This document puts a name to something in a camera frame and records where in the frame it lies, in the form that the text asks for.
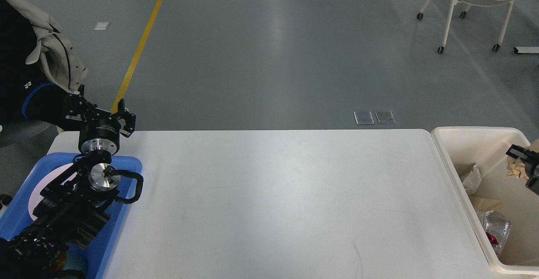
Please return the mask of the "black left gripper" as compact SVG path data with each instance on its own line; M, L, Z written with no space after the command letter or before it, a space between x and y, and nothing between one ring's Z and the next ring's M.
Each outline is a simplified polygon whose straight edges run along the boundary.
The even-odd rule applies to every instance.
M113 156L120 148L120 134L129 138L134 133L136 115L126 108L125 99L120 99L113 119L102 118L103 110L90 103L84 92L85 85L81 84L76 91L67 94L62 109L65 119L87 122L79 134L79 152L104 150Z

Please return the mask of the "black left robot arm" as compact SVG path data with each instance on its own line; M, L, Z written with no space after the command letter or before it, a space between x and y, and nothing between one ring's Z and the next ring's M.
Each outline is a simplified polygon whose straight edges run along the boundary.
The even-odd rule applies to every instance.
M36 219L11 239L1 239L2 279L84 279L82 271L64 269L69 244L85 249L100 233L113 203L133 204L142 194L143 176L115 168L113 155L120 136L135 131L136 115L119 99L115 113L98 108L83 96L81 86L67 95L68 118L83 122L79 154L73 163L40 191Z

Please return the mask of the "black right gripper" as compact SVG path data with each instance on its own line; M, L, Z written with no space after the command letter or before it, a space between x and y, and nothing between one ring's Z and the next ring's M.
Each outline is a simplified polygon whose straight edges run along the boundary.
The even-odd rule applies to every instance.
M526 187L534 194L539 195L539 153L522 146L511 145L505 154L529 164L529 179Z

